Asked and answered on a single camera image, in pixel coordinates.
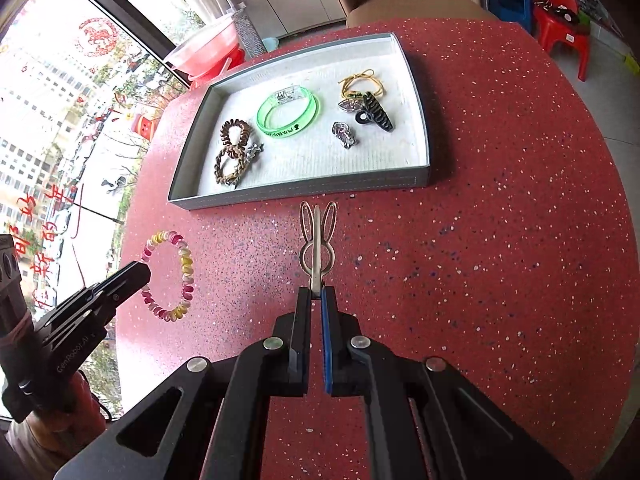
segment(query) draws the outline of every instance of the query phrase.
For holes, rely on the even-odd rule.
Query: colorful spiral bracelet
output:
[[[146,241],[140,260],[148,263],[154,249],[165,241],[170,241],[178,248],[178,256],[180,256],[180,263],[182,264],[182,299],[173,310],[165,310],[154,301],[148,285],[142,287],[142,297],[154,316],[158,316],[159,319],[164,319],[165,321],[176,321],[177,319],[182,319],[182,316],[189,311],[191,300],[193,299],[193,260],[191,259],[191,251],[187,242],[184,241],[182,235],[175,231],[158,231]]]

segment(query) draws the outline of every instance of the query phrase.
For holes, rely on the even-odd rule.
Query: green bracelet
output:
[[[267,127],[267,117],[274,108],[296,99],[306,99],[307,101],[306,109],[300,117],[285,126],[279,126],[277,128]],[[289,137],[308,126],[316,116],[316,111],[318,111],[318,101],[316,97],[306,88],[293,85],[271,94],[267,100],[260,105],[258,113],[255,116],[255,122],[258,124],[258,128],[270,137]]]

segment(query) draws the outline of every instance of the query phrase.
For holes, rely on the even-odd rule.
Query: round table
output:
[[[398,35],[425,107],[432,180],[309,197],[338,203],[327,277],[338,307],[400,356],[445,357],[587,478],[625,400],[640,324],[636,241],[609,151],[572,86],[518,25],[382,22],[260,60],[387,31]],[[122,261],[138,259],[156,230],[177,230],[193,249],[197,289],[178,323],[153,317],[138,295],[118,310],[126,408],[188,358],[220,360],[270,335],[306,284],[301,199],[193,212],[167,203],[205,91],[167,108],[127,218]],[[174,252],[158,249],[151,269],[156,300],[175,304]],[[263,476],[364,480],[361,401],[322,392],[319,307],[313,316],[309,394],[272,400]]]

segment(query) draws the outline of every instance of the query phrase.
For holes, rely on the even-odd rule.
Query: red plastic container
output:
[[[228,58],[231,58],[231,63],[226,68],[227,70],[231,70],[238,65],[242,65],[242,63],[244,63],[244,50],[236,45],[231,52],[227,53],[226,56],[223,56],[219,62],[217,62],[210,70],[207,70],[204,74],[200,74],[199,76],[190,75],[189,81],[193,82],[191,85],[191,89],[193,90],[194,88],[203,86],[213,78],[219,76]]]
[[[199,76],[212,69],[220,59],[238,46],[238,32],[231,16],[201,28],[166,58],[178,70]]]

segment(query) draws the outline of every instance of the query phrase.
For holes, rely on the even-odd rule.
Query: white tray liner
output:
[[[385,87],[380,103],[394,124],[385,132],[376,124],[358,124],[354,114],[338,108],[341,100],[338,81],[367,68],[375,71]],[[255,113],[273,92],[297,84],[310,90],[318,99],[319,111],[312,123],[291,137],[274,139],[258,130]],[[356,89],[372,89],[363,81]],[[214,165],[222,147],[220,128],[231,119],[242,119],[254,128],[250,142],[264,144],[264,151],[252,161],[238,189],[268,186],[326,176],[367,171],[393,170],[428,165],[428,149],[422,128],[420,103],[400,46],[394,38],[373,38],[358,43],[341,44],[305,52],[274,62],[259,70],[232,77],[216,86],[222,105],[212,129],[207,155],[200,173],[198,195],[233,191],[233,187],[216,183]],[[274,124],[283,124],[302,111],[303,100],[276,108],[270,115]],[[358,143],[346,150],[331,132],[335,121],[350,125]],[[232,171],[230,161],[224,173]]]

